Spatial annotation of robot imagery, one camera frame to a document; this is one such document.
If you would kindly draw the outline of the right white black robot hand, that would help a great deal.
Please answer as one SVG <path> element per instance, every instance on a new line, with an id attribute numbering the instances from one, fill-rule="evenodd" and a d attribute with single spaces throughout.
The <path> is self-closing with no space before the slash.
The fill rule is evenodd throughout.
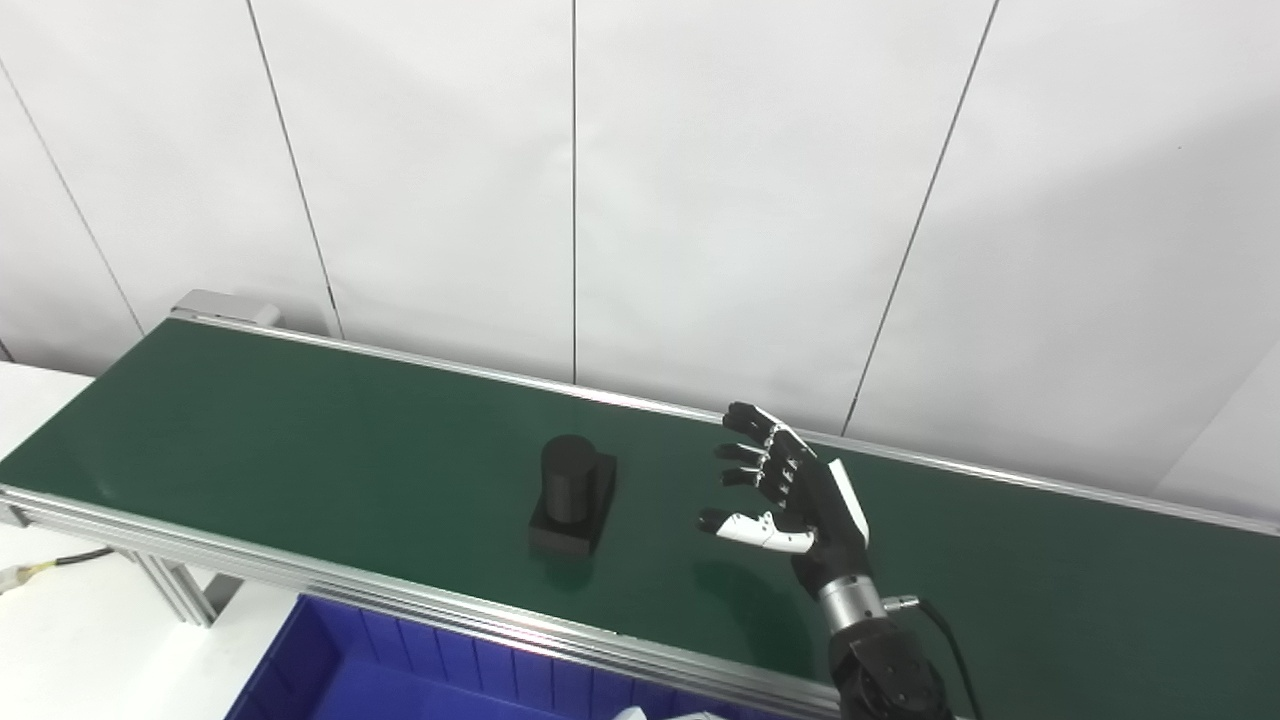
<path id="1" fill-rule="evenodd" d="M 714 455 L 732 464 L 721 473 L 722 486 L 751 487 L 772 507 L 756 516 L 703 509 L 698 529 L 786 553 L 813 598 L 837 579 L 870 577 L 867 518 L 842 461 L 822 459 L 794 428 L 753 404 L 731 402 L 722 424 L 749 439 L 716 447 Z"/>

